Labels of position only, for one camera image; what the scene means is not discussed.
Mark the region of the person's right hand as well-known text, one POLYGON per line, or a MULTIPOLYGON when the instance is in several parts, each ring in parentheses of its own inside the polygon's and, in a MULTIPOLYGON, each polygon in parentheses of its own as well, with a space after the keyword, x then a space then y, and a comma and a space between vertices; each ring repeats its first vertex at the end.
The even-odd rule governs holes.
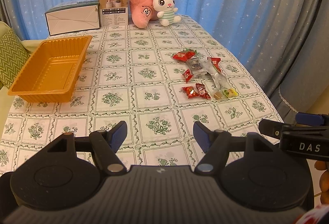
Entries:
POLYGON ((329 172, 327 163, 317 160, 315 162, 315 168, 317 170, 323 171, 319 181, 321 190, 320 201, 322 204, 329 204, 329 172))

